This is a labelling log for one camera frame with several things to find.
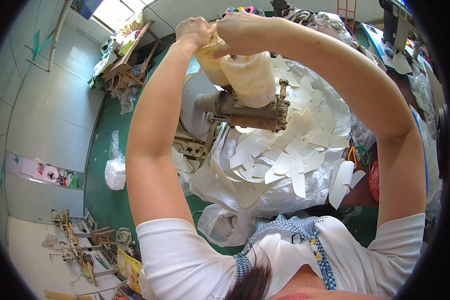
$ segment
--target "glue bottle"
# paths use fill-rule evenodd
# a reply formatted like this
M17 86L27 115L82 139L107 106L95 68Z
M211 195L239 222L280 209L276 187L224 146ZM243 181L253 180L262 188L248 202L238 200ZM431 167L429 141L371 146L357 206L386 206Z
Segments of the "glue bottle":
M250 56L225 55L222 70L242 105L261 108L275 98L276 84L268 51Z
M214 33L208 43L195 51L194 55L205 72L205 75L207 75L208 80L216 86L225 87L230 85L230 83L222 71L220 58L212 58L213 52L220 45L225 45L225 41L221 39L217 33Z

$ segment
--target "woman's hand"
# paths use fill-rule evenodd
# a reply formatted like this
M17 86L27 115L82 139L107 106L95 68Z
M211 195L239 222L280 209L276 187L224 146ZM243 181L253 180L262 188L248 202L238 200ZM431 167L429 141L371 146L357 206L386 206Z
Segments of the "woman's hand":
M176 41L190 43L197 50L207 44L215 31L216 24L209 27L203 17L188 18L176 27Z
M243 11L228 13L217 23L218 36L227 44L217 49L213 57L274 51L273 33L277 32L278 27L284 26L280 19L264 18Z

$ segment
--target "green floor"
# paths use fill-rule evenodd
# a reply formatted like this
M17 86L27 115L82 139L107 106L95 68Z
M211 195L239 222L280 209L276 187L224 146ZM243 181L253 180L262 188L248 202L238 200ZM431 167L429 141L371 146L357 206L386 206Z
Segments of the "green floor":
M165 50L153 58L155 66L150 70L149 78L164 58L171 43L173 43L174 36L169 35L162 40L165 43ZM197 71L198 64L196 60L193 59L187 72L192 73ZM141 92L142 91L140 90L136 97L137 100ZM133 240L138 242L132 213L130 212L127 186L125 186L125 189L123 190L114 191L108 188L104 179L105 165L109 159L108 149L110 147L112 132L117 129L119 130L119 146L123 154L125 154L127 147L127 136L133 113L127 113L121 116L120 110L119 100L108 97L100 111L95 132L92 136L90 159L87 165L84 207L88 207L100 228L105 226L109 226L111 229L116 230L120 227L130 228ZM209 202L204 202L195 195L188 196L186 200L191 212L203 210L204 207L210 205ZM330 211L330 208L331 206L324 205L318 209L313 209L310 214L330 214L340 219L345 213L353 210L353 207L341 207L337 212ZM368 246L375 237L377 214L376 208L364 208L360 215L351 217L346 224L352 235L354 235L363 246ZM193 214L195 225L197 224L200 215L200 212ZM225 255L237 254L243 248L243 246L220 248L214 244L211 244L211 246Z

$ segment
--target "blue checkered apron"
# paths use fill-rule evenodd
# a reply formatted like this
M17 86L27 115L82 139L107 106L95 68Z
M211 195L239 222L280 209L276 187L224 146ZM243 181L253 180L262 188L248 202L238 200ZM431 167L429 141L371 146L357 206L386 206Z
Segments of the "blue checkered apron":
M233 258L236 262L236 279L241 280L243 276L252 270L252 264L247 257L247 253L252 249L252 243L257 239L257 237L268 230L282 230L290 231L294 235L300 237L300 243L308 241L313 251L313 255L317 259L318 266L320 267L321 275L325 283L327 290L335 290L335 278L332 273L332 268L328 263L327 257L325 256L324 248L317 237L318 229L315 227L315 223L319 221L316 216L310 216L301 219L297 216L293 216L290 219L286 219L283 215L278 215L275 220L270 219L257 219L257 224L255 225L255 233L252 234L250 239L245 245L245 248Z

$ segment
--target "woman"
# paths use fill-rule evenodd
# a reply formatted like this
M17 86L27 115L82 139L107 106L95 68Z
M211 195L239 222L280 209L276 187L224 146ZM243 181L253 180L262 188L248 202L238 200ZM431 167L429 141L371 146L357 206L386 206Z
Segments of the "woman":
M330 83L375 133L380 203L368 248L330 216L278 216L261 224L234 257L197 234L170 148L187 66L215 30L227 42L216 57L262 51L290 57ZM145 86L128 134L128 195L147 281L159 299L393 297L420 254L424 161L420 132L398 87L348 45L282 18L230 13L210 27L201 17L189 18Z

